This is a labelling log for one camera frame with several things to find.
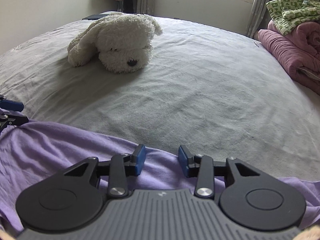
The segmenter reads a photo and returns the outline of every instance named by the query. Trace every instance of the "blue gripper pad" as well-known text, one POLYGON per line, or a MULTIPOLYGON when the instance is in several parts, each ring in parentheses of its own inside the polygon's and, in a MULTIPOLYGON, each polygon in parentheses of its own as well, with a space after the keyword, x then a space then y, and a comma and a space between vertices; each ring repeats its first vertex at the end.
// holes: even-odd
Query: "blue gripper pad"
POLYGON ((10 110, 10 111, 21 112, 24 108, 24 105, 21 102, 3 99, 3 100, 0 100, 0 108, 10 110))
POLYGON ((144 144, 139 144, 135 149, 134 154, 136 155, 136 165, 135 165, 135 176, 141 174, 144 161, 146 160, 146 146, 144 144))
POLYGON ((181 146, 179 146, 179 150, 178 150, 178 160, 179 160, 179 163, 182 168, 182 172, 183 172, 184 176, 189 178, 188 159, 187 159, 187 156, 181 146))

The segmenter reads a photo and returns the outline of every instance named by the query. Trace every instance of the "bed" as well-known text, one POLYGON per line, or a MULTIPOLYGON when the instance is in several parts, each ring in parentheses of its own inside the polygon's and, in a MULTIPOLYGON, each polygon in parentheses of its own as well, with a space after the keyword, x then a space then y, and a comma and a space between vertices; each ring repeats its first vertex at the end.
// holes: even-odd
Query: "bed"
POLYGON ((0 56, 0 88, 30 119, 120 137, 176 154, 185 144, 214 160, 238 157, 275 177, 320 179, 320 97, 293 82, 252 39, 156 18, 143 70, 68 63, 67 46, 91 21, 33 38, 0 56))

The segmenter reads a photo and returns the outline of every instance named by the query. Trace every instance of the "white wall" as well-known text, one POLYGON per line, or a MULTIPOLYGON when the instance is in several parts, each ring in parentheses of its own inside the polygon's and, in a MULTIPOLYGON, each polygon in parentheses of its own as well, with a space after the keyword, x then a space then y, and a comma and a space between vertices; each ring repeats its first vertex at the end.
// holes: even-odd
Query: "white wall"
POLYGON ((252 2, 246 0, 155 0, 155 16, 179 18, 244 34, 252 2))
POLYGON ((115 9, 114 0, 0 0, 0 55, 64 24, 115 9))

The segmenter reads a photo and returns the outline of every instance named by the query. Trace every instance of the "stuffed animal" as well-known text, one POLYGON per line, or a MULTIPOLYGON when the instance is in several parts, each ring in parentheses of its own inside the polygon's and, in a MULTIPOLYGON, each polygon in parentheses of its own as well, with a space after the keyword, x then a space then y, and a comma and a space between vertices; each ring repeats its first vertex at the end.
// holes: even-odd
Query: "stuffed animal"
POLYGON ((162 29, 149 15, 111 13, 93 22, 68 46, 68 62, 85 65, 96 54, 107 70, 134 72, 152 57, 151 41, 162 29))

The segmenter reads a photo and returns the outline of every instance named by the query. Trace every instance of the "gray ribbed plate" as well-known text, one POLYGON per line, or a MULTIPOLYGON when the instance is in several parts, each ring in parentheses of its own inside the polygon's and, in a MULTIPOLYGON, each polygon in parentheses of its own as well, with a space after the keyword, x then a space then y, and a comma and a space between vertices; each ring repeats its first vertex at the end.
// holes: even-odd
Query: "gray ribbed plate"
POLYGON ((291 240, 292 228, 261 233, 225 217, 212 200, 194 197, 188 189, 135 190, 131 197, 112 200, 90 225, 65 234, 25 230, 19 240, 291 240))

